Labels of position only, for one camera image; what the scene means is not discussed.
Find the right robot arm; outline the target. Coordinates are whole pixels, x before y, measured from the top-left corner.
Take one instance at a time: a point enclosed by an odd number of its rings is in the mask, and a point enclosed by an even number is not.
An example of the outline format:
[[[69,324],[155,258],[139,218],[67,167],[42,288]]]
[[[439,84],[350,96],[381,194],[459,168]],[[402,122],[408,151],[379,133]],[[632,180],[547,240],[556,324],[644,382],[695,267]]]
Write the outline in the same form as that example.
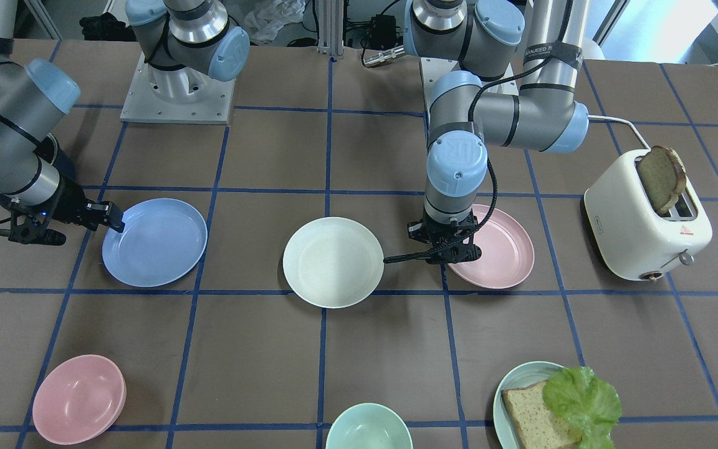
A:
[[[79,99],[79,86],[48,60],[11,60],[16,12],[16,2],[0,1],[0,205],[9,212],[0,236],[63,245],[66,237],[51,221],[122,233],[122,210],[86,197],[52,135]],[[125,16],[156,74],[230,82],[247,62],[250,36],[223,1],[128,1]]]

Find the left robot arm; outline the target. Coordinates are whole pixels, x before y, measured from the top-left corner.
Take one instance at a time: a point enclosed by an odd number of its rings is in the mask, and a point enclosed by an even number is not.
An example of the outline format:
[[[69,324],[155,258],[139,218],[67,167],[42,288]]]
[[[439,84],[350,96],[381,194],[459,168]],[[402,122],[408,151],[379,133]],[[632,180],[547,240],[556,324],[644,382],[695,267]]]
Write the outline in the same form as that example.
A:
[[[570,153],[586,136],[575,85],[589,3],[535,1],[530,17],[507,1],[408,1],[405,12],[405,53],[457,66],[428,103],[423,216],[408,224],[431,248],[384,262],[476,261],[491,212],[476,216],[473,202],[485,177],[498,188],[488,148]]]

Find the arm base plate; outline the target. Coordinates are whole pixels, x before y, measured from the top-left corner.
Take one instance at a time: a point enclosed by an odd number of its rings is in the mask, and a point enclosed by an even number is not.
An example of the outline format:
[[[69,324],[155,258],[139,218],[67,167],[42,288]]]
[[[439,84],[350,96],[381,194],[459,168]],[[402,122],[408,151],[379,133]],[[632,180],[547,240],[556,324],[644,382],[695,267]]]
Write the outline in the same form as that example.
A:
[[[235,80],[210,79],[189,67],[163,71],[140,54],[120,119],[143,124],[228,125]]]
[[[435,99],[434,91],[437,80],[444,74],[450,73],[457,67],[456,60],[448,59],[428,59],[427,57],[421,57],[419,63],[421,68],[421,78],[423,83],[423,96],[424,96],[424,109],[426,113],[426,129],[430,128],[430,105]]]

